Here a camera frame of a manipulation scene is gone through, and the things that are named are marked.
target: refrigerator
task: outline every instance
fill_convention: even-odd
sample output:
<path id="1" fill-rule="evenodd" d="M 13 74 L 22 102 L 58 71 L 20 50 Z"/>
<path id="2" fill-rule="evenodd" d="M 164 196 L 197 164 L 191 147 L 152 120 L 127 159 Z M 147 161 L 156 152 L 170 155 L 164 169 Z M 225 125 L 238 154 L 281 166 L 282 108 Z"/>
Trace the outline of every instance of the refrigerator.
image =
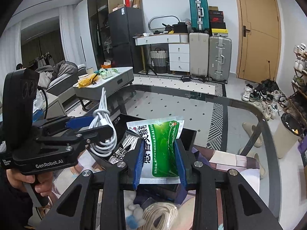
<path id="1" fill-rule="evenodd" d="M 123 7 L 109 14 L 113 60 L 117 67 L 133 67 L 133 72 L 143 70 L 141 49 L 135 45 L 134 36 L 144 33 L 143 11 Z"/>

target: teal suitcase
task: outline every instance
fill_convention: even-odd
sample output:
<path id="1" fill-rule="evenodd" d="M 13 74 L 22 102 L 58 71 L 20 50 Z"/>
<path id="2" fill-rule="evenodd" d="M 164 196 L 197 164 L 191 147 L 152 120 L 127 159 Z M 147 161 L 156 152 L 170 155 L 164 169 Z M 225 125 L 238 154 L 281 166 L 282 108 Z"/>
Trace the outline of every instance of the teal suitcase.
<path id="1" fill-rule="evenodd" d="M 209 7 L 207 0 L 190 0 L 193 30 L 209 31 Z"/>

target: white charging cable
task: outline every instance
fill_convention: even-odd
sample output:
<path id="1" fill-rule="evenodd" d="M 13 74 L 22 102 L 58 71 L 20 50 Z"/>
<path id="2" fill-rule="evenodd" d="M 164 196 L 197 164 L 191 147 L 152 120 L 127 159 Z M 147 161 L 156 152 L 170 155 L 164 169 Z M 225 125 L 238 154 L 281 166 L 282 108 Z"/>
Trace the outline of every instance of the white charging cable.
<path id="1" fill-rule="evenodd" d="M 109 125 L 113 129 L 113 135 L 109 140 L 106 140 L 105 143 L 99 142 L 98 144 L 96 143 L 90 144 L 90 149 L 97 156 L 100 157 L 110 156 L 112 154 L 112 151 L 117 145 L 117 135 L 116 135 L 116 130 L 110 119 L 110 112 L 107 109 L 106 90 L 104 87 L 102 88 L 99 107 L 97 110 L 94 111 L 93 117 L 94 119 L 91 122 L 89 129 L 99 126 Z"/>
<path id="2" fill-rule="evenodd" d="M 154 222 L 161 217 L 157 227 Z M 157 202 L 148 206 L 143 213 L 143 219 L 146 220 L 145 225 L 139 227 L 139 230 L 170 230 L 174 221 L 178 216 L 176 205 L 168 202 Z"/>

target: trash can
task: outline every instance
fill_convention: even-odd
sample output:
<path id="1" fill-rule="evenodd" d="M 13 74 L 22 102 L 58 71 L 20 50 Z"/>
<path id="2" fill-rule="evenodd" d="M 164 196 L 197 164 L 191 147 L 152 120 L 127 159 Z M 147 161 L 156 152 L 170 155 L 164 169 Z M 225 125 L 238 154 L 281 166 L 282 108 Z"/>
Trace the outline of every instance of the trash can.
<path id="1" fill-rule="evenodd" d="M 167 51 L 158 50 L 150 52 L 151 65 L 156 73 L 167 73 L 167 61 L 169 59 Z"/>
<path id="2" fill-rule="evenodd" d="M 292 115 L 284 113 L 273 136 L 278 158 L 283 158 L 302 134 L 300 123 Z"/>

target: wooden door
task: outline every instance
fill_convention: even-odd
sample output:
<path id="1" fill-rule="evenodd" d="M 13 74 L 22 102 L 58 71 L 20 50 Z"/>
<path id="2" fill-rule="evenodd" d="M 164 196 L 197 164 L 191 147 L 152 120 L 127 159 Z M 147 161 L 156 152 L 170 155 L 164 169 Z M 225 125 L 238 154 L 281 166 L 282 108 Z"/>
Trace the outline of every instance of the wooden door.
<path id="1" fill-rule="evenodd" d="M 281 45 L 277 1 L 239 0 L 239 2 L 242 15 L 239 78 L 258 83 L 267 78 L 274 80 Z"/>

